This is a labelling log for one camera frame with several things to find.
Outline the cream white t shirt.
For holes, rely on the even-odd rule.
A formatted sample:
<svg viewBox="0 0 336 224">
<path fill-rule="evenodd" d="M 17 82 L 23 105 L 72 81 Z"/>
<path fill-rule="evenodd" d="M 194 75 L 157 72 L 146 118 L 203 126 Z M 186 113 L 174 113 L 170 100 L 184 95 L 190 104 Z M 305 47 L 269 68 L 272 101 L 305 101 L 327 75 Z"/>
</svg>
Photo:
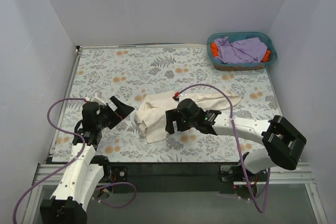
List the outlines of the cream white t shirt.
<svg viewBox="0 0 336 224">
<path fill-rule="evenodd" d="M 148 143 L 166 139 L 166 115 L 168 110 L 175 109 L 177 102 L 173 99 L 174 92 L 147 95 L 134 114 L 139 125 L 139 135 Z M 230 105 L 220 93 L 183 93 L 181 99 L 192 99 L 204 110 L 226 110 Z"/>
</svg>

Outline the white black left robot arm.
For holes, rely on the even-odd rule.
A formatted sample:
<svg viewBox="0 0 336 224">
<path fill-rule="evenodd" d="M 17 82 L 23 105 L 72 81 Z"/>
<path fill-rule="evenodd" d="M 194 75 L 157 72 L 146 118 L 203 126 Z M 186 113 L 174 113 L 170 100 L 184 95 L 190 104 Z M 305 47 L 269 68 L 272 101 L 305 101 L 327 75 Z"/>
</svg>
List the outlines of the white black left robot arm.
<svg viewBox="0 0 336 224">
<path fill-rule="evenodd" d="M 112 193 L 115 186 L 133 186 L 117 178 L 106 156 L 96 154 L 102 130 L 113 129 L 134 111 L 114 96 L 110 100 L 115 110 L 97 97 L 84 99 L 82 118 L 72 132 L 72 156 L 57 170 L 63 172 L 57 188 L 40 205 L 43 223 L 87 223 L 87 207 L 95 191 L 101 196 Z"/>
</svg>

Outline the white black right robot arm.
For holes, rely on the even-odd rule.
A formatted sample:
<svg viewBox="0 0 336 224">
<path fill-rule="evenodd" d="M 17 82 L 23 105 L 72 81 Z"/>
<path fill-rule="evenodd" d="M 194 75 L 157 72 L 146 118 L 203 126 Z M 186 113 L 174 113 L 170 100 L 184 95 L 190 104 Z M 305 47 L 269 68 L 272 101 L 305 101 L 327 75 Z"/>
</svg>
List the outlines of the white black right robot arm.
<svg viewBox="0 0 336 224">
<path fill-rule="evenodd" d="M 230 118 L 219 110 L 204 110 L 192 99 L 184 99 L 166 111 L 165 130 L 169 134 L 195 128 L 203 134 L 234 136 L 263 147 L 246 152 L 238 164 L 222 171 L 231 180 L 251 180 L 268 168 L 295 170 L 307 143 L 306 138 L 283 116 L 271 120 Z"/>
</svg>

